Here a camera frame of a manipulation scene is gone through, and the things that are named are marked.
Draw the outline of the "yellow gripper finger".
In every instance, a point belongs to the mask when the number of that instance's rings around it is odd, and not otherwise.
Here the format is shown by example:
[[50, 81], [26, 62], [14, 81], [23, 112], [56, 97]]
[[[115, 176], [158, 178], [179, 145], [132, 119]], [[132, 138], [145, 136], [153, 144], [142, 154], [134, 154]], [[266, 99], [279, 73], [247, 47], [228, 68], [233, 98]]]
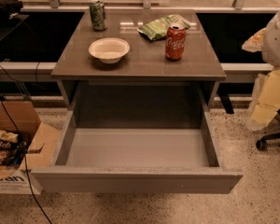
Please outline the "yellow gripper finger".
[[259, 131], [269, 125], [280, 109], [280, 69], [267, 75], [258, 74], [252, 91], [245, 125], [248, 130]]
[[263, 37], [265, 35], [266, 29], [262, 28], [252, 36], [250, 36], [246, 42], [242, 45], [242, 49], [248, 52], [261, 51]]

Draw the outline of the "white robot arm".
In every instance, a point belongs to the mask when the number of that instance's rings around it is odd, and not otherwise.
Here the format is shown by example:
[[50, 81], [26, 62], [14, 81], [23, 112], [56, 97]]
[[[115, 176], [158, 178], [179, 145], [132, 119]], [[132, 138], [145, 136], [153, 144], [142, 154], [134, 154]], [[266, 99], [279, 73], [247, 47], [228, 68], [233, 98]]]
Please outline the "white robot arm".
[[242, 49], [260, 51], [262, 60], [273, 66], [267, 75], [258, 74], [254, 82], [246, 127], [258, 131], [267, 127], [280, 109], [280, 10], [265, 28], [244, 42]]

